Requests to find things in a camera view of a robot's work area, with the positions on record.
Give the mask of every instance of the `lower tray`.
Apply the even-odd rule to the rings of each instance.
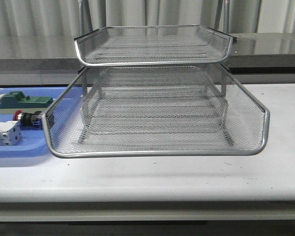
[[[266,144],[268,110],[219,65],[95,71],[43,115],[58,157],[252,155]]]
[[[50,96],[56,99],[64,87],[52,88],[0,88],[0,94],[11,91],[23,91],[29,96]],[[0,122],[12,120],[13,115],[1,115]],[[15,146],[0,146],[0,157],[33,157],[38,156],[46,149],[44,132],[35,128],[22,127],[22,139]]]

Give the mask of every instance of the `white terminal block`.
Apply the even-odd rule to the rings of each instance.
[[[22,137],[19,121],[0,122],[0,146],[16,145]]]

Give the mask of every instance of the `countertop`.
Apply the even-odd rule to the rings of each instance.
[[[295,84],[246,88],[270,110],[257,155],[0,158],[0,202],[293,201]]]
[[[241,33],[225,65],[295,67],[295,33]],[[73,36],[0,37],[0,71],[78,70]]]

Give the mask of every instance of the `stacked desk organizer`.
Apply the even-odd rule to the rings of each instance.
[[[269,111],[219,64],[233,38],[199,25],[105,27],[75,39],[86,65],[43,114],[58,157],[253,155]]]

